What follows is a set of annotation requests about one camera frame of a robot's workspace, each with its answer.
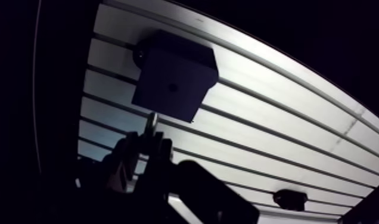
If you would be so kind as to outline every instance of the black mechanical part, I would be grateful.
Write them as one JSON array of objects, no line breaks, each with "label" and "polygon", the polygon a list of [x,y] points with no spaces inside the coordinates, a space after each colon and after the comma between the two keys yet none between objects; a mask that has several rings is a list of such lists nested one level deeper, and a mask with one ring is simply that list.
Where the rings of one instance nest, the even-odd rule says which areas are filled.
[{"label": "black mechanical part", "polygon": [[305,211],[307,195],[303,192],[283,189],[273,194],[273,200],[282,209],[291,211]]}]

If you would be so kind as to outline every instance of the dark background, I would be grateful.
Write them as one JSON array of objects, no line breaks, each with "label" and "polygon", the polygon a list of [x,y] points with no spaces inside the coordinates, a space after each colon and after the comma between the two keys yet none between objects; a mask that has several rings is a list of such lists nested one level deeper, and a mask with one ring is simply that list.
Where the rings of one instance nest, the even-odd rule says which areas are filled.
[{"label": "dark background", "polygon": [[292,56],[379,116],[379,1],[175,1]]},{"label": "dark background", "polygon": [[[45,130],[42,134],[48,136],[44,141],[52,152],[68,151],[58,145],[51,146],[52,142],[60,145],[66,142],[58,137],[67,136],[64,131],[73,131],[68,126],[60,127],[63,116],[68,114],[68,106],[53,99],[57,98],[56,85],[71,83],[75,77],[71,74],[74,70],[68,68],[74,67],[71,52],[78,54],[84,49],[83,45],[77,48],[68,42],[71,32],[77,34],[71,36],[74,41],[79,39],[80,30],[76,28],[81,26],[70,23],[63,15],[67,12],[69,16],[77,15],[73,17],[77,21],[84,20],[78,13],[84,1],[42,2],[48,3],[46,18],[52,24],[45,29],[52,51],[42,50],[52,62],[41,65],[42,78],[47,84],[55,83],[40,97],[46,102],[42,109],[54,111],[53,116],[43,117],[46,122],[41,124]],[[379,115],[379,1],[179,2],[245,30],[307,64]],[[38,201],[46,200],[37,193],[41,185],[32,119],[32,57],[37,8],[38,0],[0,1],[0,223],[36,223],[41,220],[37,213],[41,209]],[[66,65],[63,58],[67,56],[70,61]]]}]

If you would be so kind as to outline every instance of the black object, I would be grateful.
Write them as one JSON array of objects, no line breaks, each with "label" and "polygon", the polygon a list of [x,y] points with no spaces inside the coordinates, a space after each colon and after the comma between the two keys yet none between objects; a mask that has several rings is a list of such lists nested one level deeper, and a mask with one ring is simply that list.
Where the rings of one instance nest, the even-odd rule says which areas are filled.
[{"label": "black object", "polygon": [[[169,205],[169,194],[178,195],[203,223],[257,223],[258,209],[199,164],[193,161],[173,164],[172,141],[164,139],[161,132],[155,133],[156,124],[157,116],[151,114],[143,135],[128,133],[103,159],[97,172],[94,172],[97,175],[86,175],[87,178],[82,181],[82,188],[90,189],[87,194],[103,198],[97,204],[103,207],[113,205],[106,209],[109,223],[121,223],[119,217],[123,210],[125,223],[187,223]],[[117,194],[116,188],[111,186],[121,185],[125,189],[128,181],[132,180],[133,161],[138,160],[140,153],[148,155],[149,159],[144,174],[138,177],[134,192]],[[110,176],[118,176],[119,182],[111,183]],[[119,211],[124,201],[130,208],[110,212]]]},{"label": "black object", "polygon": [[213,50],[159,30],[137,44],[141,76],[132,103],[191,122],[219,78]]},{"label": "black object", "polygon": [[283,189],[273,194],[273,200],[282,209],[304,211],[307,195],[302,192]]}]

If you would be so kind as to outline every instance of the white slatwall panel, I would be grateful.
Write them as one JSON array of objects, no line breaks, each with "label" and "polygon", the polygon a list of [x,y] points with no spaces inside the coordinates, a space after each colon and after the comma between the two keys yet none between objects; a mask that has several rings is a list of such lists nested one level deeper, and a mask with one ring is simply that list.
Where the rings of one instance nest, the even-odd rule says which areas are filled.
[{"label": "white slatwall panel", "polygon": [[[169,204],[172,205],[178,212],[181,214],[187,222],[191,224],[198,224],[202,223],[186,206],[185,204],[176,197],[169,197]],[[266,208],[263,206],[257,206],[259,210],[263,211],[276,211],[275,209],[272,208]],[[296,212],[287,212],[289,214],[298,214]],[[324,217],[324,218],[329,218],[329,219],[337,219],[339,218],[338,216],[321,216],[321,215],[310,215],[307,214],[305,216],[309,217]],[[269,217],[269,216],[262,216],[259,217],[258,224],[268,224],[268,223],[275,223],[275,224],[327,224],[327,223],[336,223],[334,221],[332,222],[318,222],[318,221],[305,221],[305,220],[291,220],[291,219],[280,219],[277,217]]]},{"label": "white slatwall panel", "polygon": [[[82,103],[82,116],[90,118],[90,119],[98,121],[98,122],[101,122],[101,123],[104,123],[106,125],[109,125],[109,126],[112,126],[115,128],[118,128],[118,129],[121,129],[121,130],[141,131],[139,129],[144,127],[144,125],[139,126],[139,127],[133,127],[131,125],[128,125],[126,123],[126,121],[128,121],[128,120],[139,121],[139,119],[142,119],[141,122],[143,124],[145,123],[145,119],[142,117],[136,117],[130,113],[122,113],[122,110],[119,110],[119,109],[113,108],[111,106],[101,104],[99,102],[93,101],[91,99],[86,99],[86,98],[83,99],[83,103]],[[175,159],[176,159],[175,161],[179,160],[179,158],[180,157],[177,157],[177,153],[176,153],[175,154]],[[210,165],[211,168],[215,169],[215,170],[219,170],[219,169],[231,170],[232,172],[230,173],[231,175],[229,175],[229,176],[223,177],[223,176],[218,175],[218,177],[220,177],[220,178],[227,178],[227,179],[225,179],[226,181],[237,182],[236,180],[240,179],[242,181],[245,181],[242,184],[247,185],[247,186],[252,186],[255,188],[261,188],[261,189],[265,189],[268,191],[275,191],[275,190],[282,189],[282,188],[292,188],[292,189],[300,190],[303,192],[307,192],[308,196],[314,200],[327,201],[327,202],[338,203],[338,204],[347,204],[350,206],[356,205],[361,200],[360,198],[349,197],[349,196],[335,194],[335,193],[331,193],[331,192],[327,192],[327,191],[321,191],[318,189],[299,186],[299,185],[295,185],[295,184],[288,183],[288,182],[278,181],[278,180],[275,180],[272,178],[266,178],[263,176],[258,176],[258,175],[254,175],[251,173],[238,171],[238,170],[228,168],[228,167],[224,167],[221,165],[215,165],[215,164],[207,162],[207,161],[204,161],[202,163],[202,165],[205,165],[205,164]],[[228,172],[226,172],[226,171],[224,171],[222,173],[222,175],[227,175],[227,174],[228,174]]]},{"label": "white slatwall panel", "polygon": [[[169,135],[170,132],[166,131],[165,125],[160,125],[160,126],[161,126],[160,129],[165,131],[167,138],[172,138],[175,140],[174,144],[175,144],[175,142],[181,142],[182,138],[176,139],[176,138],[174,138],[174,136]],[[85,139],[91,139],[91,140],[93,140],[99,144],[105,145],[107,147],[114,147],[116,142],[120,138],[122,138],[124,135],[118,134],[116,132],[112,132],[108,129],[105,129],[105,128],[102,128],[102,127],[99,127],[96,125],[92,125],[92,124],[84,122],[84,121],[80,121],[80,134],[79,134],[79,136],[83,137]],[[191,139],[191,140],[193,140],[193,142],[198,142],[198,141],[202,141],[202,139],[200,140],[200,138],[201,137],[198,137],[198,138],[195,137],[194,139],[192,139],[192,138],[187,138],[187,139]],[[212,150],[213,148],[202,148],[202,147],[200,147],[198,149],[200,151],[201,150],[207,151],[207,150]],[[99,150],[102,152],[104,151],[106,153],[105,149],[99,148]],[[235,152],[236,151],[234,151],[232,154],[230,154],[228,156],[238,157],[237,155],[235,155]],[[260,159],[255,160],[254,163],[260,164]],[[271,167],[274,165],[262,163],[261,166],[259,166],[259,167],[263,167],[263,166]],[[246,198],[249,201],[257,202],[257,203],[261,203],[261,204],[266,204],[266,205],[270,205],[270,206],[277,206],[274,203],[271,194],[267,194],[265,192],[252,191],[252,190],[240,188],[237,186],[231,186],[231,185],[229,185],[229,186],[235,192],[239,193],[242,197]],[[307,211],[316,211],[316,212],[332,213],[332,214],[344,214],[350,210],[349,207],[332,206],[332,205],[326,205],[326,204],[321,204],[321,203],[315,203],[315,202],[311,202],[311,201],[308,201],[305,204],[305,208]]]},{"label": "white slatwall panel", "polygon": [[264,43],[243,34],[229,26],[218,21],[212,20],[199,13],[187,10],[183,7],[170,4],[160,0],[116,0],[124,4],[128,4],[162,17],[166,17],[175,22],[185,24],[197,30],[201,30],[207,34],[231,43],[245,51],[251,52],[256,57],[262,58],[271,64],[283,68],[293,76],[315,86],[330,97],[344,104],[346,107],[360,111],[361,105],[345,92],[336,88],[330,82],[326,81],[313,71],[309,70],[300,63],[292,60],[288,56],[278,52],[277,50],[265,45]]},{"label": "white slatwall panel", "polygon": [[[226,25],[168,2],[158,0],[106,0],[105,2],[112,5],[122,2],[140,7],[142,13],[145,10],[152,14],[144,17],[101,4],[94,27],[94,32],[101,35],[97,38],[102,39],[103,35],[122,43],[136,44],[155,30],[162,29],[211,47],[215,52],[222,80],[228,80],[290,107],[297,113],[327,125],[379,153],[377,132],[356,121],[354,117],[319,95],[284,77],[283,74],[308,88],[317,88],[325,97],[332,98],[356,114],[360,114],[377,129],[379,129],[379,118],[339,88],[284,54]],[[238,52],[246,52],[242,54],[247,57],[262,61],[269,66],[274,65],[273,67],[281,74],[187,31],[220,43],[229,42],[231,48],[235,46],[236,51],[239,49]],[[132,51],[98,39],[93,39],[91,42],[88,64],[134,80],[138,80],[141,72],[133,63]],[[94,71],[86,72],[84,87],[86,94],[133,108],[140,113],[149,113],[148,110],[131,104],[134,91],[135,86],[132,84]],[[203,105],[232,114],[255,125],[252,127],[242,124],[212,113],[204,107],[198,110],[191,124],[161,115],[163,122],[158,125],[158,130],[173,140],[173,146],[176,147],[173,162],[194,160],[219,179],[236,183],[238,186],[230,184],[228,186],[256,204],[256,207],[262,211],[259,221],[261,224],[295,222],[290,218],[269,217],[269,213],[336,220],[373,190],[365,185],[379,185],[377,174],[318,153],[308,148],[307,144],[377,173],[379,173],[378,157],[295,115],[220,83],[209,90]],[[124,132],[142,133],[145,127],[144,117],[87,97],[82,100],[81,115],[83,120],[80,121],[78,152],[97,161],[101,161],[110,153],[108,149],[113,148],[119,139],[124,138]],[[272,129],[305,144],[304,146],[295,144],[259,130],[255,126]],[[139,161],[136,172],[142,173],[145,164]],[[270,193],[280,189],[307,193],[311,201],[306,203],[306,211],[280,209],[273,202]],[[169,202],[181,215],[190,220],[190,223],[200,223],[188,209],[186,210],[179,199],[170,197]]]},{"label": "white slatwall panel", "polygon": [[365,110],[365,112],[362,114],[362,117],[373,124],[375,127],[379,128],[379,118],[369,110]]},{"label": "white slatwall panel", "polygon": [[[118,25],[118,21],[129,21],[130,26]],[[94,28],[97,33],[132,44],[136,44],[140,39],[145,38],[152,30],[155,31],[156,29],[167,30],[168,32],[175,33],[192,41],[212,47],[215,52],[219,75],[222,78],[228,79],[266,97],[283,103],[339,132],[346,133],[355,121],[352,116],[348,115],[338,107],[298,84],[284,78],[278,73],[225,48],[206,42],[194,35],[190,35],[189,33],[159,23],[155,20],[101,5]],[[115,66],[115,69],[114,72],[116,73],[127,73],[127,71],[124,71],[124,68],[123,70],[117,70],[118,68]],[[335,142],[336,141],[331,142],[331,150],[335,148]],[[349,156],[358,154],[359,153],[348,153]]]},{"label": "white slatwall panel", "polygon": [[[87,71],[85,92],[89,94],[135,107],[131,105],[134,90],[135,87],[131,84],[117,81],[116,79],[92,71]],[[317,169],[333,172],[348,178],[352,177],[352,179],[376,186],[379,184],[379,177],[376,175],[210,112],[199,110],[194,121],[196,122],[191,125],[180,121],[177,122],[184,126],[212,133],[221,138],[229,139],[298,163],[307,164]],[[310,175],[303,175],[300,176],[300,178],[303,179],[307,176]]]}]

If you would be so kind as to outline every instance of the white panel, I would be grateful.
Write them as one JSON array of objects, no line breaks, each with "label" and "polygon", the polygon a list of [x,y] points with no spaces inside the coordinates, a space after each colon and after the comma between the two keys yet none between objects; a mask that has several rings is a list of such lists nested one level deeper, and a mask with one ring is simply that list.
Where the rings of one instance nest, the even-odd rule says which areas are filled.
[{"label": "white panel", "polygon": [[[120,82],[116,79],[103,76],[92,71],[87,71],[84,90],[85,92],[96,95],[98,97],[108,99],[110,101],[117,102],[122,105],[133,107],[144,112],[148,112],[147,110],[144,110],[140,107],[131,104],[131,99],[135,90],[134,85],[125,82]],[[210,133],[223,139],[238,142],[240,144],[264,151],[269,154],[277,155],[279,157],[293,160],[298,163],[306,164],[317,169],[335,173],[336,175],[359,180],[361,182],[369,183],[371,185],[379,184],[379,177],[376,175],[368,173],[359,168],[355,168],[353,166],[335,160],[331,157],[327,157],[320,153],[316,153],[308,148],[301,147],[299,145],[264,133],[252,127],[242,125],[238,122],[234,122],[230,119],[226,119],[224,117],[215,115],[204,110],[198,111],[197,115],[194,118],[194,123],[192,124],[180,122],[176,119],[171,119],[168,117],[166,117],[166,119],[173,120],[174,122],[180,123],[184,126],[188,126],[193,129]],[[289,179],[294,178],[294,180],[297,181],[310,181],[312,183],[317,183],[316,180],[320,180],[321,182],[323,182],[323,185],[325,186],[334,186],[334,183],[332,181],[326,182],[327,179],[321,179],[321,175],[317,175],[316,173],[313,173],[312,175],[307,175],[305,174],[305,172],[295,172],[293,175],[295,176],[291,176]],[[345,192],[352,192],[355,190],[356,192],[363,194],[368,194],[371,191],[371,189],[355,186],[354,184],[349,185],[349,183],[341,186],[341,188],[345,190]]]},{"label": "white panel", "polygon": [[292,107],[340,132],[345,132],[354,120],[328,101],[278,73],[232,51],[158,21],[100,5],[94,27],[97,33],[132,44],[136,44],[156,29],[167,30],[213,48],[221,77]]},{"label": "white panel", "polygon": [[356,122],[347,135],[379,153],[379,134],[363,123]]},{"label": "white panel", "polygon": [[[130,113],[123,113],[122,110],[92,101],[90,99],[83,100],[81,113],[85,114],[86,117],[92,120],[96,120],[98,122],[104,123],[106,125],[109,125],[118,129],[122,129],[122,130],[127,130],[126,128],[139,129],[139,127],[131,127],[126,124],[126,122],[129,122],[131,120],[138,120],[139,118],[138,116],[133,116],[133,114],[130,114]],[[137,125],[140,127],[143,127],[145,124],[144,123],[140,124],[140,122],[138,122]],[[223,167],[223,166],[220,166],[214,163],[209,163],[206,161],[202,161],[202,162],[203,164],[204,163],[211,164],[211,168],[215,169],[216,171],[215,174],[228,175],[228,176],[225,176],[227,178],[227,181],[238,182],[244,185],[248,184],[247,181],[251,181],[248,185],[253,186],[255,188],[261,188],[268,191],[276,191],[278,189],[290,188],[290,189],[294,189],[298,191],[307,192],[310,198],[314,200],[329,201],[332,203],[347,204],[351,206],[354,206],[361,200],[360,198],[348,197],[348,196],[321,191],[317,189],[306,188],[303,186],[298,186],[298,185],[294,185],[287,182],[277,181],[275,179],[242,172],[239,170]]]},{"label": "white panel", "polygon": [[299,219],[288,219],[272,216],[259,216],[259,221],[257,224],[337,224],[336,221],[333,222],[319,222],[310,220],[299,220]]},{"label": "white panel", "polygon": [[110,151],[78,140],[78,154],[84,155],[85,157],[91,158],[96,161],[102,161],[103,157],[105,157],[107,154],[110,154]]},{"label": "white panel", "polygon": [[176,197],[169,197],[169,204],[190,224],[202,224],[196,215]]},{"label": "white panel", "polygon": [[[176,209],[176,211],[184,217],[184,219],[190,223],[190,224],[198,224],[202,223],[195,215],[193,212],[191,212],[188,207],[179,199],[176,197],[169,197],[169,204]],[[268,210],[272,211],[273,209],[268,208],[266,209],[265,207],[260,207],[260,210]],[[285,211],[285,210],[279,210],[284,211],[282,213],[286,214],[298,214],[297,212],[291,212],[291,211]],[[308,213],[301,213],[301,215],[304,216],[309,216],[309,217],[329,217],[332,218],[333,216],[320,216],[320,215],[315,215],[315,214],[308,214]],[[288,219],[288,218],[280,218],[280,217],[271,217],[271,216],[264,216],[261,214],[259,216],[258,224],[327,224],[328,222],[317,222],[317,221],[304,221],[304,220],[298,220],[298,219]]]},{"label": "white panel", "polygon": [[125,136],[112,132],[96,125],[80,121],[79,136],[97,142],[99,144],[114,148],[116,143]]},{"label": "white panel", "polygon": [[[125,48],[120,48],[118,46],[114,46],[117,49],[120,49],[121,51],[127,51]],[[101,54],[106,54],[107,51],[100,51],[95,52],[93,51],[93,54],[97,54],[98,56]],[[109,64],[119,64],[121,63],[118,58],[109,61]],[[112,70],[113,68],[109,68],[107,64],[101,64],[99,63],[99,66],[107,69]],[[135,77],[135,79],[139,78],[139,73],[131,74],[130,70],[121,69],[118,71],[120,74],[124,74],[124,76],[128,77]],[[92,71],[87,71],[88,76],[87,79],[91,79],[89,76],[95,76],[96,73]],[[110,79],[107,77],[93,77],[91,80],[88,81],[88,84],[91,86],[88,86],[88,89],[92,88],[100,88],[101,83],[103,86],[118,86],[118,83],[114,79]],[[251,80],[246,80],[244,83],[251,83]],[[266,88],[266,85],[263,85],[263,82],[257,87],[257,89],[263,89]],[[124,92],[112,92],[112,89],[108,89],[103,87],[103,90],[100,91],[107,91],[110,95],[115,94],[122,94],[124,96],[128,95],[129,91],[133,91],[133,86],[130,88],[124,88]],[[286,97],[288,94],[279,93],[277,96],[283,96]],[[297,99],[289,99],[288,103],[291,102],[299,102]],[[255,99],[251,96],[248,96],[246,94],[243,94],[239,91],[236,91],[234,89],[231,89],[229,87],[226,87],[221,84],[216,84],[213,88],[211,88],[204,101],[204,104],[210,105],[212,107],[216,107],[220,110],[232,113],[238,117],[247,119],[249,121],[255,122],[257,124],[260,124],[262,126],[266,126],[268,128],[271,128],[273,130],[277,130],[281,133],[284,133],[286,135],[292,136],[293,138],[299,139],[301,141],[304,141],[306,143],[309,143],[311,145],[317,146],[319,148],[322,148],[323,150],[327,150],[331,153],[334,153],[336,155],[341,155],[342,157],[354,161],[357,164],[360,164],[362,166],[368,167],[372,170],[375,170],[376,172],[379,172],[379,158],[376,156],[366,152],[365,150],[356,147],[353,144],[350,144],[346,141],[340,146],[340,150],[337,150],[338,148],[338,142],[340,142],[340,138],[336,137],[335,135],[315,126],[312,125],[296,116],[293,116],[285,111],[279,110],[263,101],[260,101],[258,99]],[[308,103],[305,103],[305,108],[310,108]],[[326,113],[326,110],[323,108],[319,108],[318,111],[321,111],[323,114],[329,114]],[[330,117],[336,119],[336,115],[331,114]],[[361,182],[366,182],[371,185],[377,186],[379,184],[379,177],[372,174],[366,174],[366,179],[364,179],[363,176],[358,175],[359,178],[361,178]]]},{"label": "white panel", "polygon": [[333,147],[332,153],[344,158],[352,156],[352,161],[355,163],[379,173],[379,158],[348,141],[339,141],[337,145]]},{"label": "white panel", "polygon": [[362,117],[379,129],[379,118],[376,115],[374,115],[372,112],[370,112],[369,110],[366,110],[362,114]]},{"label": "white panel", "polygon": [[[220,144],[218,142],[214,142],[206,138],[202,138],[200,136],[195,136],[190,133],[184,133],[184,131],[177,130],[172,127],[168,127],[163,124],[159,124],[159,128],[160,130],[165,131],[166,138],[173,139],[173,143],[175,147],[185,148],[186,150],[190,150],[194,153],[202,154],[202,152],[208,152],[207,154],[205,154],[206,156],[210,156],[210,154],[214,154],[214,155],[218,155],[216,159],[223,158],[223,160],[227,160],[228,157],[235,157],[235,158],[239,158],[240,160],[245,160],[245,161],[252,160],[253,164],[250,166],[251,169],[256,169],[261,172],[270,171],[270,173],[273,173],[279,176],[281,172],[284,174],[284,177],[286,177],[285,174],[289,175],[286,178],[291,178],[292,176],[294,176],[293,173],[307,172],[307,170],[299,169],[297,167],[289,166],[287,164],[280,164],[281,162],[271,160],[265,157],[260,157],[258,155],[250,154],[244,151],[240,151],[236,148],[232,148],[227,145]],[[83,121],[80,122],[80,136],[83,138],[95,141],[97,143],[108,145],[108,146],[115,145],[116,142],[120,138],[108,138],[108,136],[119,136],[119,135],[120,134],[116,132],[112,132],[102,127],[91,125]],[[184,136],[184,135],[186,135],[186,138],[184,139],[184,141],[182,141],[182,138],[180,138],[179,136]],[[187,145],[185,144],[188,144],[190,141],[196,144],[192,144],[192,147],[187,148]],[[241,156],[238,156],[237,153],[239,154],[245,153],[245,155],[248,154],[250,157],[247,158],[243,156],[241,158]],[[140,161],[137,164],[137,166],[141,166],[141,167],[137,169],[143,170],[145,168],[145,164],[146,164],[145,162]],[[252,191],[249,189],[239,188],[236,186],[229,185],[229,187],[231,187],[231,189],[233,189],[234,191],[236,191],[238,194],[240,194],[242,197],[246,198],[249,201],[277,206],[274,203],[271,194],[258,192],[258,191]],[[306,210],[308,211],[319,211],[319,212],[333,213],[333,214],[345,214],[347,211],[350,210],[350,208],[347,208],[347,207],[331,206],[331,205],[326,205],[326,204],[321,204],[321,203],[314,203],[310,201],[306,202],[305,207],[306,207]]]},{"label": "white panel", "polygon": [[182,148],[196,154],[235,164],[237,166],[246,167],[251,170],[269,173],[293,181],[310,183],[315,186],[336,189],[342,192],[351,192],[352,190],[350,190],[350,188],[360,187],[350,182],[262,157],[255,153],[230,147],[229,145],[211,141],[207,138],[202,138],[163,124],[158,125],[158,130],[163,131],[167,138],[171,138],[173,140],[173,145],[177,148]]},{"label": "white panel", "polygon": [[132,117],[131,113],[125,112],[123,110],[118,110],[118,116],[111,117],[108,116],[108,112],[110,111],[109,108],[110,107],[104,104],[94,103],[94,101],[90,99],[83,98],[81,106],[81,116],[88,117],[92,120],[100,120],[108,125],[110,125],[110,123],[123,123],[124,126],[120,128],[122,130],[130,132],[133,131],[142,133],[144,131],[146,120],[143,117]]},{"label": "white panel", "polygon": [[225,85],[212,87],[203,104],[268,127],[319,148],[331,148],[338,137],[301,118]]},{"label": "white panel", "polygon": [[280,53],[272,47],[256,40],[255,38],[241,33],[227,25],[216,20],[187,10],[183,7],[160,0],[117,0],[152,13],[162,15],[169,19],[178,21],[187,26],[201,30],[216,38],[229,42],[243,51],[247,51],[256,58],[262,58],[286,71],[293,76],[311,84],[317,89],[325,92],[330,97],[344,104],[351,110],[357,110],[361,105],[352,97],[347,95],[341,89],[309,70],[300,63],[294,61],[290,57]]},{"label": "white panel", "polygon": [[[230,186],[228,185],[232,190],[240,194],[243,198],[246,198],[246,200],[256,203],[262,203],[269,206],[278,206],[274,200],[272,194],[267,194],[264,192],[258,192],[258,191],[252,191],[245,188],[239,188],[237,186]],[[311,201],[307,201],[305,203],[305,210],[306,211],[317,211],[317,212],[323,212],[323,213],[331,213],[331,214],[345,214],[347,213],[351,208],[350,207],[341,207],[341,206],[332,206],[328,204],[321,204],[321,203],[315,203]]]},{"label": "white panel", "polygon": [[245,186],[250,186],[254,188],[260,188],[268,191],[278,191],[280,189],[292,189],[295,191],[305,192],[307,195],[314,200],[327,201],[332,203],[345,203],[348,205],[355,205],[361,199],[352,198],[344,195],[339,195],[335,193],[330,193],[326,191],[321,191],[318,189],[307,188],[300,185],[295,185],[288,182],[278,181],[272,178],[266,178],[264,176],[254,175],[252,173],[240,171],[237,169],[233,169],[230,167],[226,167],[223,165],[219,165],[216,163],[212,163],[206,160],[202,160],[199,158],[191,157],[182,153],[174,153],[173,162],[179,163],[183,160],[193,160],[198,164],[203,166],[206,170],[208,170],[211,174],[215,175],[217,178],[234,182],[238,184],[242,184]]},{"label": "white panel", "polygon": [[115,45],[105,43],[96,39],[91,40],[91,47],[88,54],[88,64],[98,67],[106,67],[116,73],[128,71],[125,76],[137,79],[138,77],[130,76],[139,74],[140,69],[134,64],[132,51],[125,48],[116,48]]},{"label": "white panel", "polygon": [[266,207],[266,206],[255,206],[255,207],[257,207],[262,214],[264,211],[271,211],[271,212],[276,212],[276,213],[293,214],[293,215],[306,216],[306,217],[320,217],[320,218],[326,218],[326,219],[339,219],[340,218],[340,216],[328,215],[328,214],[313,214],[313,213],[306,213],[302,211],[289,211],[289,210],[284,210],[281,208],[272,208],[272,207]]}]

